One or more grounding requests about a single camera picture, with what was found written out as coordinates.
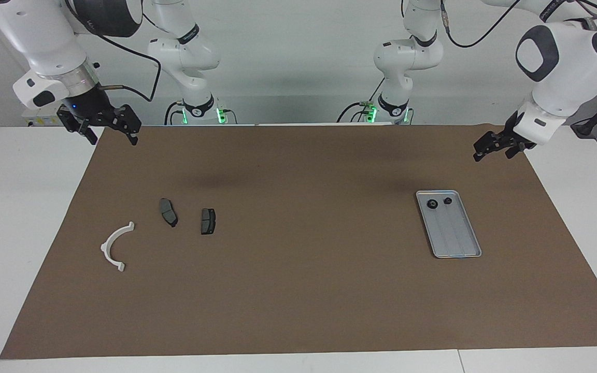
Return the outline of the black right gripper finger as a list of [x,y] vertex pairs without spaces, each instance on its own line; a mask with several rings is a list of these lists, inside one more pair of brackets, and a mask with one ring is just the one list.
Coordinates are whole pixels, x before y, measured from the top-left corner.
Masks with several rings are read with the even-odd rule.
[[97,144],[98,137],[93,132],[92,128],[90,128],[88,120],[84,120],[83,122],[78,121],[66,106],[60,106],[56,115],[68,132],[81,135],[86,138],[92,146]]
[[113,110],[112,129],[123,133],[133,146],[139,141],[137,134],[140,128],[141,120],[130,105],[124,104]]

